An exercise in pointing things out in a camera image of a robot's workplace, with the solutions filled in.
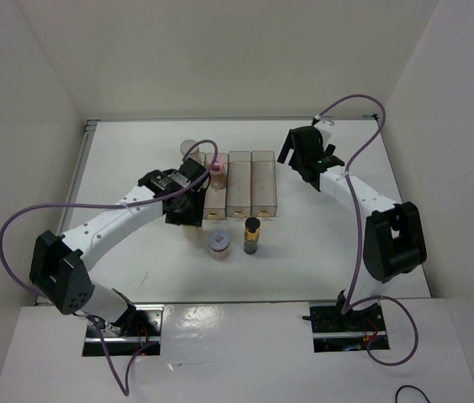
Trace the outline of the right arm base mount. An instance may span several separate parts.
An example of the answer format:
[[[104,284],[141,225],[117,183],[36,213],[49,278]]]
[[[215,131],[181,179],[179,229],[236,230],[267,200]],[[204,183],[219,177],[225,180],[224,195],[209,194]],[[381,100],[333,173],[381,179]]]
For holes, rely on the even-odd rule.
[[[341,315],[341,303],[311,304],[309,313],[302,316],[312,331],[315,353],[338,353],[388,350],[386,324],[378,304],[364,311]]]

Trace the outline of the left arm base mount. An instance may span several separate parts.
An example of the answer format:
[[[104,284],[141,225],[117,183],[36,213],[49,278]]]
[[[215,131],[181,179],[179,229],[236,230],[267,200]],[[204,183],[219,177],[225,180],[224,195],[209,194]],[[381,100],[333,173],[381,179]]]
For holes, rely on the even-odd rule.
[[[135,309],[131,319],[119,324],[105,322],[101,317],[95,317],[95,323],[88,321],[82,356],[104,356],[99,333],[112,357],[130,357],[137,352],[141,356],[159,356],[164,306],[137,304]]]

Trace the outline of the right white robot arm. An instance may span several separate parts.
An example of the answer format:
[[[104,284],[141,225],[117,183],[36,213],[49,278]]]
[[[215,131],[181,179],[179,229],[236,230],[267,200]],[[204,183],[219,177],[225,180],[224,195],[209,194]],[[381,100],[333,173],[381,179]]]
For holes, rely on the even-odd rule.
[[[355,269],[336,310],[339,325],[354,330],[365,321],[365,310],[380,300],[386,284],[424,263],[427,250],[416,205],[397,203],[351,174],[334,155],[335,146],[324,142],[328,137],[318,125],[294,128],[277,162],[288,163],[316,191],[355,214]]]

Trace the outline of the tall silver-lid blue-label spice jar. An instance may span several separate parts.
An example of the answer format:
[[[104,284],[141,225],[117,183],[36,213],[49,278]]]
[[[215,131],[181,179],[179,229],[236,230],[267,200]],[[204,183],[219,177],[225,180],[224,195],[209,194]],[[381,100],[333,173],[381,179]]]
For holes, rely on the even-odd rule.
[[[182,160],[192,159],[203,164],[203,153],[200,151],[198,142],[193,139],[186,139],[180,144]]]

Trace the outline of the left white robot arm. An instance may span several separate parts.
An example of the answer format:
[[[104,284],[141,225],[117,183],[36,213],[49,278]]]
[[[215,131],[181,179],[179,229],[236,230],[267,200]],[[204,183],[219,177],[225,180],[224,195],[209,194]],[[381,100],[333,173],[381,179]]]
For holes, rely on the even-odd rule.
[[[208,168],[188,158],[177,170],[153,170],[116,204],[81,226],[37,237],[29,279],[63,315],[78,311],[101,317],[123,336],[135,325],[132,303],[93,282],[89,271],[113,247],[144,225],[196,204]]]

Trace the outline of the yellow-lid spice jar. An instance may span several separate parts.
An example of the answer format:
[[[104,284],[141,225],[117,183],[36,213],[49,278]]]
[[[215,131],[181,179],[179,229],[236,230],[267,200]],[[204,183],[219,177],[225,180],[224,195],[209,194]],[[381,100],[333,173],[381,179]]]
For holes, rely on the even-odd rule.
[[[202,227],[183,225],[182,233],[185,239],[195,248],[200,248],[203,244],[204,231]]]

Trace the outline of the pink-lid spice jar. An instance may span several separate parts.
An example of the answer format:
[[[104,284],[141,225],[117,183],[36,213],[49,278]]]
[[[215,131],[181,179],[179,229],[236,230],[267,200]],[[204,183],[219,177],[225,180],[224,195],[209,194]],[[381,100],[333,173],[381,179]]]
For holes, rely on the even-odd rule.
[[[222,190],[227,185],[227,173],[222,160],[216,159],[210,165],[209,185],[214,190]]]

